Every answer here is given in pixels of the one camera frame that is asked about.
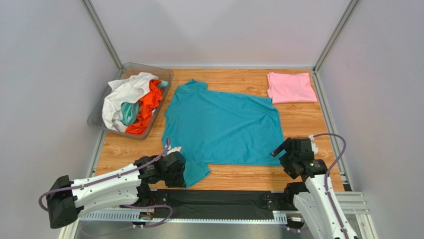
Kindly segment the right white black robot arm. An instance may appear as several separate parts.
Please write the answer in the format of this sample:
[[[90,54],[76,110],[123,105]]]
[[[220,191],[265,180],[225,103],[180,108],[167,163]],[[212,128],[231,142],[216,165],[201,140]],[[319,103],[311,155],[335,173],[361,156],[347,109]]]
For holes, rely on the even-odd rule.
[[[318,147],[314,135],[306,138],[287,138],[271,156],[279,158],[284,172],[301,182],[287,184],[286,202],[302,215],[316,239],[356,239],[358,234],[348,222],[333,190],[330,168],[316,159]]]

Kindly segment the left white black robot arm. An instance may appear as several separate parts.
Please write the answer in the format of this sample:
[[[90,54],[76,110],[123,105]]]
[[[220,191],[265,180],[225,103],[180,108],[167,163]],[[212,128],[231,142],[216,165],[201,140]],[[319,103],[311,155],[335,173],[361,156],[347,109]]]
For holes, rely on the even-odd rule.
[[[169,188],[185,187],[183,177],[186,160],[179,151],[166,155],[144,156],[126,167],[104,175],[70,180],[56,179],[41,196],[47,205],[52,229],[67,226],[77,218],[104,208],[151,206],[150,185],[164,181]]]

